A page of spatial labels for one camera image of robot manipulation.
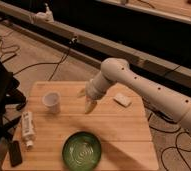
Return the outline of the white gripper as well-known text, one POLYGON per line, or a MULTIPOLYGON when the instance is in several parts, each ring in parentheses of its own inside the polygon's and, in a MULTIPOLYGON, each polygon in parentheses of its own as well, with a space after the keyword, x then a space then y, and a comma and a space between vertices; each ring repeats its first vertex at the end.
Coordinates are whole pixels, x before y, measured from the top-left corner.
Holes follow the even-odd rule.
MULTIPOLYGON (((102 72, 99 72, 93 79, 87 84, 85 89, 81 89, 77 94, 77 98, 87 96, 92 100, 100 100, 103 98, 107 90, 113 85, 113 82, 108 80, 102 72)), ((85 113, 89 114, 97 106, 96 101, 86 100, 85 101, 85 113)))

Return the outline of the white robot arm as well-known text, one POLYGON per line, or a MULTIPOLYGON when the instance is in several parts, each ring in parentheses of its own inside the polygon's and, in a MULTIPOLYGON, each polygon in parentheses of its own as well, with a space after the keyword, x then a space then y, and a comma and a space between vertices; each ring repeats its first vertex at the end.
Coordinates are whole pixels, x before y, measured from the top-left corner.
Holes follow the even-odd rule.
POLYGON ((86 97, 85 112, 90 113, 116 83, 135 91, 191 134, 191 97, 137 75, 125 59, 105 59, 99 73, 78 93, 78 97, 86 97))

